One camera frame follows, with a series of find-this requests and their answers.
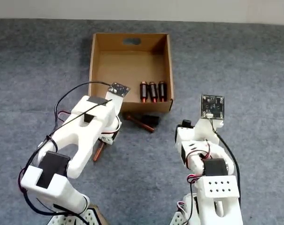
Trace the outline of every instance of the floor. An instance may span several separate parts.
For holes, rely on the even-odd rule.
[[[30,210],[16,180],[53,127],[54,103],[88,80],[95,32],[169,33],[176,97],[155,133],[124,122],[114,146],[71,181],[107,220],[169,224],[189,192],[175,127],[196,123],[200,95],[216,94],[226,102],[219,133],[241,170],[244,224],[284,225],[284,26],[13,19],[0,20],[0,225],[49,220]],[[86,93],[78,90],[61,108]]]

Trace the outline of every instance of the black cap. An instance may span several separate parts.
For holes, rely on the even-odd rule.
[[[192,122],[190,120],[183,120],[181,125],[183,126],[183,128],[191,128],[191,123]]]

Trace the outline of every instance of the box handle hole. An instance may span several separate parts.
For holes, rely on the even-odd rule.
[[[140,45],[141,39],[138,37],[130,37],[123,39],[123,45]]]

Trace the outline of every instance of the white wall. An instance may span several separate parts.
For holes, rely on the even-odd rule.
[[[284,0],[0,0],[0,18],[284,24]]]

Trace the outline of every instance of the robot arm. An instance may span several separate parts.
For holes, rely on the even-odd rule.
[[[201,99],[201,118],[197,124],[193,127],[189,120],[183,120],[176,128],[176,149],[191,175],[198,178],[194,184],[196,194],[183,198],[186,211],[182,215],[177,212],[175,217],[183,216],[187,221],[191,215],[187,225],[242,225],[234,163],[218,145],[219,138],[214,132],[223,126],[224,98]]]
[[[83,96],[62,127],[52,135],[57,148],[53,142],[47,142],[40,149],[38,167],[28,167],[21,186],[54,205],[77,214],[86,212],[90,205],[89,198],[74,189],[68,178],[79,177],[99,138],[108,144],[113,143],[121,127],[118,113],[128,91],[129,88],[114,83],[108,89],[105,99]],[[83,116],[73,120],[84,112],[86,113]],[[78,145],[73,158],[63,155],[62,152],[70,144]]]

